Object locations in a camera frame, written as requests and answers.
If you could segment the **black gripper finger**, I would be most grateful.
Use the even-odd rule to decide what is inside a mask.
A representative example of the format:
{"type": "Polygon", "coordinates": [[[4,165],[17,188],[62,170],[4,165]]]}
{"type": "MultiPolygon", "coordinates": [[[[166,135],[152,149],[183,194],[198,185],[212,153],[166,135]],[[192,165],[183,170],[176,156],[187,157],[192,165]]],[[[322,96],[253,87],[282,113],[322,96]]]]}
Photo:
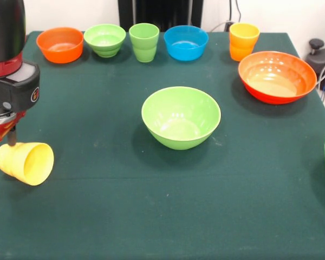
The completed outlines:
{"type": "Polygon", "coordinates": [[[8,132],[8,145],[15,146],[17,142],[16,126],[13,126],[8,132]]]}

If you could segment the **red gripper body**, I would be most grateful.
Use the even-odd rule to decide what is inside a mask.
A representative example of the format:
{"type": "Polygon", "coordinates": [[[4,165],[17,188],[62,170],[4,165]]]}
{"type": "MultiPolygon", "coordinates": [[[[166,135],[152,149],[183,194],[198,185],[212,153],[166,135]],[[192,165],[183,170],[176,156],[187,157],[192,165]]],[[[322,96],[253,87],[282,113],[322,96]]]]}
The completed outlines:
{"type": "Polygon", "coordinates": [[[26,111],[14,113],[7,112],[0,115],[0,142],[4,137],[8,138],[8,132],[13,126],[16,126],[19,120],[26,115],[26,111]]]}

